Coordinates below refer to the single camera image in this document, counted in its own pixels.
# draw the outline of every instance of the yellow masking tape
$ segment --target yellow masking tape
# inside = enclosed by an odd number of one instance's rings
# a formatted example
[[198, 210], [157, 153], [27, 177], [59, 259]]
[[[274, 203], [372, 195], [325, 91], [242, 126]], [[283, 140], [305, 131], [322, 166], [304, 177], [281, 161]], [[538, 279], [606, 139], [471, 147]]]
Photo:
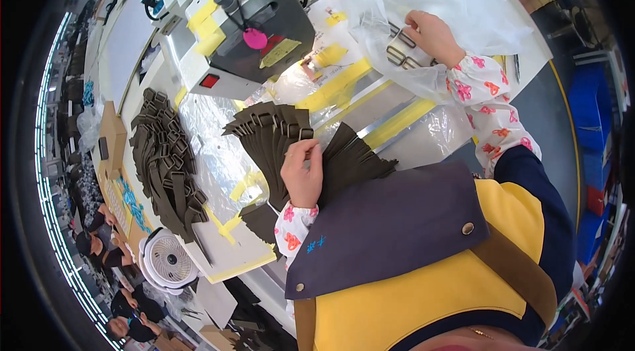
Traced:
[[372, 69], [368, 59], [363, 58], [314, 93], [295, 103], [295, 106], [297, 109], [308, 109], [311, 113], [328, 106], [344, 107], [351, 102], [355, 83]]
[[234, 237], [232, 237], [232, 235], [229, 233], [229, 231], [227, 231], [225, 226], [223, 226], [221, 224], [221, 222], [218, 220], [218, 218], [211, 211], [210, 207], [207, 206], [207, 204], [204, 204], [202, 207], [203, 207], [203, 209], [205, 209], [205, 213], [207, 213], [207, 217], [209, 217], [211, 222], [214, 223], [216, 225], [216, 227], [218, 228], [218, 233], [221, 236], [226, 237], [227, 240], [229, 241], [229, 243], [234, 245], [236, 243]]
[[174, 111], [179, 110], [179, 105], [183, 101], [183, 98], [186, 97], [186, 94], [187, 94], [187, 88], [183, 86], [181, 90], [179, 91], [179, 93], [177, 93], [177, 95], [174, 97]]
[[277, 62], [281, 61], [283, 57], [290, 54], [298, 45], [300, 41], [290, 40], [285, 38], [278, 45], [269, 51], [260, 61], [260, 68], [271, 67]]
[[253, 186], [258, 180], [265, 181], [265, 176], [262, 174], [261, 171], [247, 172], [247, 174], [244, 175], [244, 178], [238, 182], [236, 187], [234, 187], [231, 194], [229, 194], [229, 198], [233, 201], [238, 201], [238, 198], [242, 196], [242, 193], [244, 193], [247, 187]]
[[412, 125], [416, 120], [423, 117], [428, 111], [436, 106], [435, 102], [427, 99], [417, 99], [405, 109], [401, 110], [394, 117], [379, 125], [377, 129], [367, 134], [364, 141], [371, 150], [383, 145], [388, 140], [397, 136], [401, 131]]
[[207, 4], [205, 4], [202, 8], [200, 8], [198, 12], [195, 13], [194, 16], [192, 16], [189, 22], [187, 22], [187, 28], [189, 28], [190, 31], [194, 33], [196, 29], [199, 28], [201, 23], [205, 19], [209, 18], [211, 14], [214, 13], [214, 11], [216, 11], [217, 8], [218, 8], [218, 4], [215, 3], [214, 0], [207, 1]]
[[341, 47], [337, 42], [335, 42], [325, 47], [322, 52], [316, 54], [314, 59], [315, 61], [317, 61], [320, 67], [324, 68], [332, 66], [340, 61], [348, 51], [348, 49]]
[[327, 126], [330, 126], [332, 124], [335, 124], [337, 121], [339, 121], [342, 118], [344, 118], [347, 114], [351, 113], [354, 109], [357, 109], [359, 106], [361, 106], [365, 102], [369, 101], [372, 97], [377, 95], [377, 93], [379, 93], [379, 92], [383, 91], [384, 89], [386, 89], [392, 83], [393, 83], [392, 80], [388, 80], [385, 83], [377, 86], [376, 88], [374, 88], [374, 90], [372, 90], [371, 92], [365, 94], [363, 97], [361, 97], [360, 99], [355, 101], [353, 104], [349, 105], [348, 107], [343, 109], [341, 112], [337, 113], [333, 118], [331, 118], [328, 121], [326, 121], [319, 128], [322, 129], [323, 127], [327, 127]]
[[341, 22], [342, 20], [346, 20], [346, 19], [348, 19], [348, 17], [346, 16], [346, 13], [338, 12], [338, 13], [334, 13], [334, 14], [330, 15], [328, 18], [326, 18], [326, 23], [330, 27], [333, 27], [337, 23]]
[[268, 253], [266, 256], [260, 257], [256, 260], [253, 261], [248, 261], [247, 263], [240, 265], [238, 267], [234, 267], [231, 270], [227, 270], [224, 272], [220, 272], [218, 274], [215, 274], [213, 276], [208, 276], [207, 279], [208, 281], [210, 281], [210, 283], [215, 284], [218, 283], [220, 281], [224, 281], [226, 279], [229, 278], [233, 278], [236, 276], [239, 276], [241, 274], [246, 273], [247, 271], [251, 271], [254, 268], [258, 268], [261, 267], [267, 263], [271, 263], [272, 261], [275, 261], [276, 257], [275, 257], [275, 253], [273, 251], [273, 247], [271, 248], [271, 253]]
[[214, 53], [216, 48], [218, 48], [218, 45], [220, 45], [226, 37], [223, 30], [211, 16], [205, 19], [198, 26], [196, 31], [201, 38], [201, 42], [196, 44], [194, 50], [196, 53], [202, 54], [203, 56], [209, 56]]

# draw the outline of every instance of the woman's right hand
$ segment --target woman's right hand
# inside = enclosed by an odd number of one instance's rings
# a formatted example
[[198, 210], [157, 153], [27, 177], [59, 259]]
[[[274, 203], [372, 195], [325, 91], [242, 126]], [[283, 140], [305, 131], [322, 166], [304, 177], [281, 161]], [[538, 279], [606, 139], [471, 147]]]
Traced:
[[[311, 168], [304, 161], [311, 160]], [[313, 209], [322, 193], [322, 150], [317, 139], [300, 140], [289, 146], [280, 176], [284, 181], [291, 205]]]
[[458, 46], [448, 25], [437, 16], [424, 11], [410, 11], [406, 15], [403, 33], [425, 53], [452, 68], [463, 60], [465, 50]]

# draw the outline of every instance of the sewing machine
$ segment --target sewing machine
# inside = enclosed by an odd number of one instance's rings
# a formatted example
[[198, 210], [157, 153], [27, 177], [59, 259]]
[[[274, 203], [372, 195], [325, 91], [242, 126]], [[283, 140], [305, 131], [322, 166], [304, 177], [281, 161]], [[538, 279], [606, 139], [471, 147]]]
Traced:
[[170, 45], [189, 45], [176, 71], [187, 93], [247, 99], [313, 50], [309, 0], [143, 0]]

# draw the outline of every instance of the blue plastic bin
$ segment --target blue plastic bin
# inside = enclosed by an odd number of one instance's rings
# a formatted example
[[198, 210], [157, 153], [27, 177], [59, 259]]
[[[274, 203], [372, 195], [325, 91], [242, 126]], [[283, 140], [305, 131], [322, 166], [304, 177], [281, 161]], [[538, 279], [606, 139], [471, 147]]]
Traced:
[[611, 171], [611, 160], [609, 159], [607, 164], [602, 166], [602, 152], [584, 150], [582, 152], [582, 163], [584, 166], [584, 181], [587, 185], [596, 190], [604, 190], [608, 174]]
[[[604, 233], [607, 231], [608, 212], [611, 209], [604, 209], [602, 217], [587, 210], [584, 211], [580, 218], [580, 225], [578, 226], [578, 258], [584, 265], [588, 265], [593, 259], [593, 255], [597, 252], [599, 245], [602, 243]], [[600, 236], [596, 238], [598, 228], [600, 230]]]
[[580, 146], [603, 152], [611, 131], [611, 96], [603, 63], [577, 66], [568, 94]]

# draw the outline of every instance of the yellow floor line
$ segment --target yellow floor line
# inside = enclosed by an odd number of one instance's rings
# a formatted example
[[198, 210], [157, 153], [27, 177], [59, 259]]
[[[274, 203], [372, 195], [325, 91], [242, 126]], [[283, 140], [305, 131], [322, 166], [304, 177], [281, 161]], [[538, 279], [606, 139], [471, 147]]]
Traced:
[[573, 124], [573, 117], [571, 115], [571, 109], [569, 108], [569, 101], [567, 99], [567, 94], [565, 93], [565, 88], [562, 86], [562, 82], [560, 81], [560, 76], [556, 71], [556, 66], [554, 66], [554, 62], [549, 60], [549, 65], [551, 65], [551, 69], [556, 76], [556, 80], [558, 81], [558, 86], [560, 86], [560, 93], [562, 93], [562, 99], [565, 101], [565, 106], [567, 108], [567, 114], [569, 115], [569, 123], [571, 124], [571, 134], [573, 136], [573, 147], [575, 149], [575, 168], [577, 170], [578, 175], [578, 211], [575, 219], [575, 232], [578, 232], [578, 226], [580, 225], [580, 156], [578, 154], [578, 140], [575, 134], [575, 125]]

